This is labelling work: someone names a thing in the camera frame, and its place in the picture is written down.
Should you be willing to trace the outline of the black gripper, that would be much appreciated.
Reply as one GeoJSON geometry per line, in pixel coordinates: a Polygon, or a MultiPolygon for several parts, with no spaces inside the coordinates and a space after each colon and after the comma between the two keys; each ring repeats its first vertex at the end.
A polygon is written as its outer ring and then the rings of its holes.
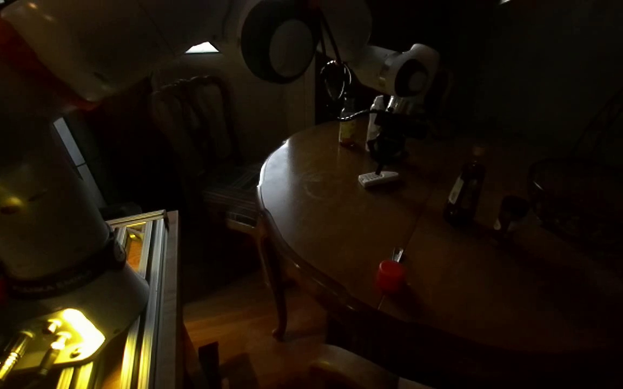
{"type": "Polygon", "coordinates": [[[395,170],[395,161],[406,156],[406,141],[425,139],[426,126],[412,115],[399,113],[393,97],[385,97],[385,110],[376,123],[380,135],[373,143],[371,158],[374,161],[374,175],[380,175],[380,164],[388,164],[388,170],[395,170]]]}

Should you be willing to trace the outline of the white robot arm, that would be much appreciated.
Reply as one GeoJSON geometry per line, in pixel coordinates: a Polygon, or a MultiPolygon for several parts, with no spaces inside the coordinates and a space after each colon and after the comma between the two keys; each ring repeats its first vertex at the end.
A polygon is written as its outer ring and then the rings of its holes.
{"type": "Polygon", "coordinates": [[[365,0],[0,0],[0,389],[96,361],[151,310],[64,120],[205,41],[273,84],[327,50],[399,101],[440,70],[426,44],[376,45],[365,0]]]}

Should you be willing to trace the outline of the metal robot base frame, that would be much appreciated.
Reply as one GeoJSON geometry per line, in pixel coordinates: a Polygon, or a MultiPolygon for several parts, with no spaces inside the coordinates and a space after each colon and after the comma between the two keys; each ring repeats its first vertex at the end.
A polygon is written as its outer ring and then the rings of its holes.
{"type": "Polygon", "coordinates": [[[60,319],[81,330],[56,358],[56,389],[180,389],[180,215],[148,211],[111,221],[143,298],[129,304],[117,284],[60,319]]]}

